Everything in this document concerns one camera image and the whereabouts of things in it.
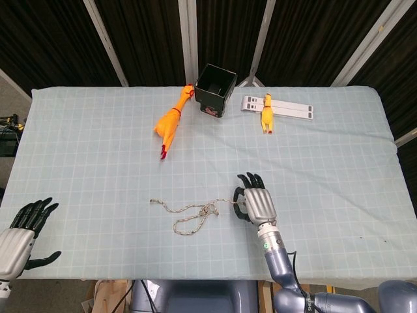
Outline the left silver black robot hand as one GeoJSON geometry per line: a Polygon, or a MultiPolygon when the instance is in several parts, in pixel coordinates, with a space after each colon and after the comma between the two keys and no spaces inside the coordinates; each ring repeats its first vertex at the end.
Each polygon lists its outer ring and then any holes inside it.
{"type": "Polygon", "coordinates": [[[15,280],[24,271],[47,266],[62,254],[61,251],[55,251],[45,258],[31,258],[35,241],[58,206],[51,197],[28,203],[18,211],[10,226],[1,232],[2,282],[15,280]]]}

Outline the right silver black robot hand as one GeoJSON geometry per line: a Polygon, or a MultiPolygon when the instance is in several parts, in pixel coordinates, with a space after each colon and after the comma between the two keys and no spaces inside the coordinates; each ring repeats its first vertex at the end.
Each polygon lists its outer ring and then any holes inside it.
{"type": "Polygon", "coordinates": [[[238,174],[243,187],[236,187],[233,194],[233,209],[236,216],[259,227],[262,224],[277,224],[277,214],[270,192],[258,174],[238,174]]]}

